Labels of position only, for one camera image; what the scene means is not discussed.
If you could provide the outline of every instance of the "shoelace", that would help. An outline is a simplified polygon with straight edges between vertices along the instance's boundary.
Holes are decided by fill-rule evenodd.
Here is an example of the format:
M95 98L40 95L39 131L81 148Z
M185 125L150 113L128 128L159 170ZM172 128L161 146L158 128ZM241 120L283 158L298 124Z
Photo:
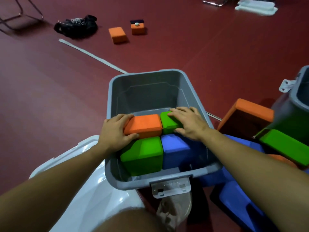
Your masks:
M73 24L77 24L77 23L82 24L82 23L84 22L84 21L82 22L82 20L83 20L82 18L71 19L71 21L72 21Z

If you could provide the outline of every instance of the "green foam block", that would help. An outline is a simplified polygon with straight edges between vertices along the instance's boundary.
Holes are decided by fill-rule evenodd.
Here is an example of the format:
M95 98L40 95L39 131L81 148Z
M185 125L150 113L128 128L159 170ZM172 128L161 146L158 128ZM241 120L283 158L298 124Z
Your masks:
M259 139L288 158L302 165L309 165L309 147L290 136L272 129Z
M121 153L120 160L131 176L159 172L162 169L163 147L160 137L133 141Z
M163 127L162 134L172 134L174 129L183 128L182 123L175 117L168 116L170 111L162 112L160 114L160 119Z

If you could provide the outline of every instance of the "metal chair leg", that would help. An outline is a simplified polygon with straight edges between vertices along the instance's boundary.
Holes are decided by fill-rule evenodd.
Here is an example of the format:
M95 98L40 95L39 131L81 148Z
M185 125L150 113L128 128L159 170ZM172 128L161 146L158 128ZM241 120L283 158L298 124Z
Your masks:
M19 3L18 0L15 0L19 9L20 9L20 13L18 15L15 15L13 17L10 17L10 18L7 18L7 19L1 19L0 18L0 24L4 24L7 28L11 29L11 30L15 30L17 31L17 29L14 29L12 27L10 27L7 22L10 21L10 20L13 20L13 19L17 19L17 18L20 18L22 16L27 16L29 18L32 18L32 19L36 19L36 20L39 20L39 21L43 21L44 20L44 16L42 14L42 12L37 8L37 6L31 1L31 0L28 0L30 2L30 4L34 7L34 9L36 9L36 11L41 15L41 19L38 19L38 18L35 18L33 16L30 16L30 15L27 15L27 14L24 14L23 13L23 7L21 6L21 4Z
M213 1L206 1L206 0L202 0L202 1L203 1L203 3L220 7L220 6L223 6L225 3L227 3L228 0L224 0L224 2L221 3L221 4L217 4L217 3L213 2Z

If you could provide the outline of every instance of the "person's left hand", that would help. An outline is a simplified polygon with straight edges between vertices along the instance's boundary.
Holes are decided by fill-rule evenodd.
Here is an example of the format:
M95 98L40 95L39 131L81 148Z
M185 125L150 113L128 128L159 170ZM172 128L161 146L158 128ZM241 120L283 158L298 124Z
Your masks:
M114 153L138 138L139 134L125 136L123 133L125 125L133 116L132 114L118 114L111 119L105 119L98 144L96 144L98 151L107 150L109 153Z

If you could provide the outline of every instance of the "black shoe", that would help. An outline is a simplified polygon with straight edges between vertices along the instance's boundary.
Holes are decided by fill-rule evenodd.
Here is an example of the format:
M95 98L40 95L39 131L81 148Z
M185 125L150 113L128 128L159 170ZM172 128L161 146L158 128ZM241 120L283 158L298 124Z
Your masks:
M97 18L92 15L87 15L84 19L66 19L63 22L58 21L54 30L70 38L85 38L98 30L96 20Z

